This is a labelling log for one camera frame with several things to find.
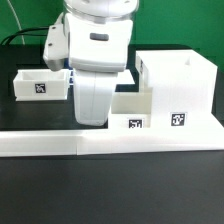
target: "white cardboard box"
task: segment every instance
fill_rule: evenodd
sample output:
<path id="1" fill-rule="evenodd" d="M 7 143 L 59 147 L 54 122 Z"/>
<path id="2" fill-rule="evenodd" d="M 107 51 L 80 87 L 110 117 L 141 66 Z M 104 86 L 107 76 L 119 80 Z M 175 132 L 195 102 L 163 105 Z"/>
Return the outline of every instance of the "white cardboard box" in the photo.
<path id="1" fill-rule="evenodd" d="M 52 72 L 49 69 L 18 70 L 13 80 L 17 101 L 65 100 L 70 71 Z"/>

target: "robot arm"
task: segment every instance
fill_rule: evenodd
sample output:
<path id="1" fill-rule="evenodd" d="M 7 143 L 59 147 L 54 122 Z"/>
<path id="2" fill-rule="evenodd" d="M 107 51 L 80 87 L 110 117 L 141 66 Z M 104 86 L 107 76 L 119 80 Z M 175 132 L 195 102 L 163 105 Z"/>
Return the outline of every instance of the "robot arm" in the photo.
<path id="1" fill-rule="evenodd" d="M 51 26 L 44 60 L 52 71 L 64 59 L 74 69 L 75 116 L 79 123 L 103 125 L 127 49 L 138 0 L 64 0 L 64 23 Z"/>

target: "white plastic part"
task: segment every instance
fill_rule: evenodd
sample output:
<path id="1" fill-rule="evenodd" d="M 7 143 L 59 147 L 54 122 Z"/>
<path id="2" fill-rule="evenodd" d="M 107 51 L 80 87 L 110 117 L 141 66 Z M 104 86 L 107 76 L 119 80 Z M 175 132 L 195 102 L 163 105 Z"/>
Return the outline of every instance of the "white plastic part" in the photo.
<path id="1" fill-rule="evenodd" d="M 107 121 L 117 75 L 74 70 L 75 116 L 80 124 L 101 126 Z"/>
<path id="2" fill-rule="evenodd" d="M 70 71 L 18 70 L 13 84 L 17 101 L 66 100 Z"/>
<path id="3" fill-rule="evenodd" d="M 211 115 L 217 66 L 198 53 L 137 51 L 136 68 L 141 91 L 152 90 L 150 127 L 170 127 L 175 114 L 189 127 Z"/>
<path id="4" fill-rule="evenodd" d="M 96 72 L 124 71 L 132 25 L 131 20 L 94 24 L 67 13 L 70 67 Z M 108 40 L 94 40 L 91 35 L 105 35 Z"/>
<path id="5" fill-rule="evenodd" d="M 64 59 L 67 57 L 68 42 L 64 35 L 63 24 L 50 26 L 45 42 L 44 61 L 52 71 L 59 71 L 64 68 Z"/>
<path id="6" fill-rule="evenodd" d="M 138 9 L 138 0 L 65 0 L 79 12 L 99 17 L 121 17 Z"/>

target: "open box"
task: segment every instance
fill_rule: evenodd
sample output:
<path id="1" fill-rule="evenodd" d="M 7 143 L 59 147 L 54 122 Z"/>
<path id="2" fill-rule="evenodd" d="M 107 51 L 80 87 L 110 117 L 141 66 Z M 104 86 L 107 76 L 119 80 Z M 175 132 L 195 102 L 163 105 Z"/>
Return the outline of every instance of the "open box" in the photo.
<path id="1" fill-rule="evenodd" d="M 17 101 L 65 100 L 70 71 L 52 72 L 49 69 L 18 70 L 13 84 Z"/>

